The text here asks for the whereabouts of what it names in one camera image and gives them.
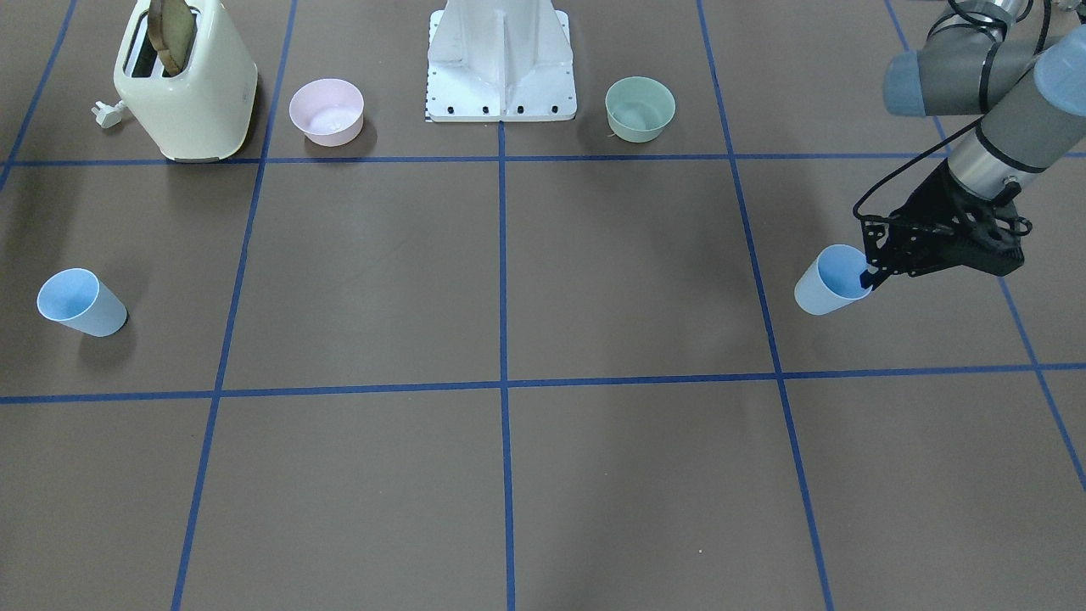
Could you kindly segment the light blue cup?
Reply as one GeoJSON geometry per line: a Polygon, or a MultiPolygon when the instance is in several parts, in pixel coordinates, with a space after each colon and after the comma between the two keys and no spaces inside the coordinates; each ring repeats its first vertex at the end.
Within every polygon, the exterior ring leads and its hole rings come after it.
{"type": "Polygon", "coordinates": [[[40,287],[37,309],[47,320],[92,338],[119,332],[128,320],[124,303],[86,268],[66,268],[40,287]]]}
{"type": "Polygon", "coordinates": [[[872,293],[861,276],[868,271],[866,252],[848,244],[832,244],[815,257],[792,291],[800,310],[825,316],[872,293]]]}

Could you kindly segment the green bowl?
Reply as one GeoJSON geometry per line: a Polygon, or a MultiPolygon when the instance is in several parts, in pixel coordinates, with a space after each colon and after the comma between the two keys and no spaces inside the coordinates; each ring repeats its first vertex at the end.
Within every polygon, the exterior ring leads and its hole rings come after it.
{"type": "Polygon", "coordinates": [[[613,135],[629,143],[648,143],[675,117],[675,96],[646,76],[628,76],[609,86],[604,99],[613,135]]]}

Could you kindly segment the pink bowl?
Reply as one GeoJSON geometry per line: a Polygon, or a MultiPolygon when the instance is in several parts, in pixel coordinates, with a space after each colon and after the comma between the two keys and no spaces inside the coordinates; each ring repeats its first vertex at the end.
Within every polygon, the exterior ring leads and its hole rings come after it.
{"type": "Polygon", "coordinates": [[[288,117],[310,142],[342,147],[363,131],[365,98],[356,85],[323,78],[307,82],[288,102],[288,117]]]}

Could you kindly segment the cream toaster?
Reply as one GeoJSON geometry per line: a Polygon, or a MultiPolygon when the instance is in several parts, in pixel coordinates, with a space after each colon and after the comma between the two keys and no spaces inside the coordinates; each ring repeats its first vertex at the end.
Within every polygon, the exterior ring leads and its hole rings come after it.
{"type": "Polygon", "coordinates": [[[185,71],[168,75],[148,35],[150,1],[138,1],[113,67],[119,99],[171,161],[227,160],[249,132],[258,69],[220,1],[189,1],[194,28],[185,71]]]}

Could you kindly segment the toast slice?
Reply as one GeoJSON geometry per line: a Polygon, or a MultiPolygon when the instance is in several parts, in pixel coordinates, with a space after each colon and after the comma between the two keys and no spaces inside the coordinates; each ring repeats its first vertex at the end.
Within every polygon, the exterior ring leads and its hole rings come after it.
{"type": "Polygon", "coordinates": [[[195,14],[186,1],[154,0],[148,3],[148,39],[166,76],[177,76],[186,69],[195,31],[195,14]]]}

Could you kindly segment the white toaster plug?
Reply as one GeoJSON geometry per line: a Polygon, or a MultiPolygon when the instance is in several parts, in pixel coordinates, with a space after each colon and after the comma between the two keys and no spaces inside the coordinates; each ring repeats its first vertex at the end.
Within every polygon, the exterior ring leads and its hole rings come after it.
{"type": "Polygon", "coordinates": [[[124,119],[126,109],[127,105],[123,100],[117,101],[116,104],[106,104],[105,102],[97,101],[92,107],[92,115],[98,127],[110,129],[124,119]]]}

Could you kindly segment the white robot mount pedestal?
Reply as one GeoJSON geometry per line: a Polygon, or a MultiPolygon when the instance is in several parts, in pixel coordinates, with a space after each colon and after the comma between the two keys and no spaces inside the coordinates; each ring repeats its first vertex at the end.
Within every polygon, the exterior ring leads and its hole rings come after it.
{"type": "Polygon", "coordinates": [[[573,120],[570,20],[551,1],[449,1],[428,20],[424,116],[573,120]]]}

